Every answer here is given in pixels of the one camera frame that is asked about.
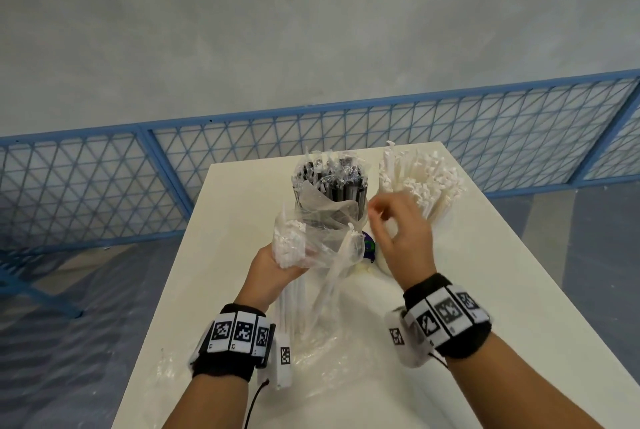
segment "wristband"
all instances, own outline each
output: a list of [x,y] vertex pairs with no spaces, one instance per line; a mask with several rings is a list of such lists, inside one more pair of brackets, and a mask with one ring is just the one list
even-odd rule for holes
[[404,320],[408,325],[416,323],[444,357],[470,357],[491,333],[491,320],[484,309],[440,273],[407,289],[404,301]]
[[259,309],[227,304],[200,339],[189,363],[193,376],[236,375],[251,380],[268,357],[275,325]]

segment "hand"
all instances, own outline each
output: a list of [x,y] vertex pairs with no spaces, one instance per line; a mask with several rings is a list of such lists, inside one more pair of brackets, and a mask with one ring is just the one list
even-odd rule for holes
[[306,271],[298,266],[281,268],[273,259],[271,244],[266,245],[253,258],[244,285],[234,302],[267,312],[285,286]]
[[[394,218],[398,233],[391,239],[384,221]],[[369,224],[394,279],[404,291],[436,273],[431,224],[410,194],[378,194],[369,202]]]

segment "left hand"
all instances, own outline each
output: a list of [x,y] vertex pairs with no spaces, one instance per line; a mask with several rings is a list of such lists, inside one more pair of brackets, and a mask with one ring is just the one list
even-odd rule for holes
[[271,244],[265,245],[253,258],[244,285],[234,302],[267,312],[285,286],[306,271],[298,266],[281,268],[273,259]]

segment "right hand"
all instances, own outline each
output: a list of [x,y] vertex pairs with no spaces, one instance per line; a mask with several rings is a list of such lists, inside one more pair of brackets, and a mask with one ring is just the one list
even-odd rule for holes
[[[391,238],[384,222],[394,218],[398,233]],[[431,224],[408,193],[378,194],[369,202],[369,224],[394,279],[403,291],[436,273]]]

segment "white table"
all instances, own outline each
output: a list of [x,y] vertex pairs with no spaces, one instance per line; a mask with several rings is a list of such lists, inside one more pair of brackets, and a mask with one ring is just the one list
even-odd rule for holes
[[[399,149],[410,148],[438,151],[448,164],[457,165],[441,143]],[[377,189],[382,150],[356,151],[372,165],[369,197]],[[185,363],[193,345],[221,307],[233,300],[257,249],[271,241],[282,202],[292,206],[290,177],[299,159],[210,167],[114,428],[164,422],[189,381]],[[438,269],[467,287],[495,317],[495,331],[604,427],[637,426],[640,387],[476,185],[463,176],[468,191],[435,230]],[[365,343],[381,360],[380,366],[312,398],[300,395],[317,385],[310,377],[294,381],[299,390],[267,394],[263,400],[261,394],[252,428],[479,427],[444,368],[431,361],[412,371],[399,367],[381,315],[402,303],[401,292],[374,271],[361,268],[348,278],[342,296],[353,303],[349,322],[359,327],[354,336],[371,334]]]

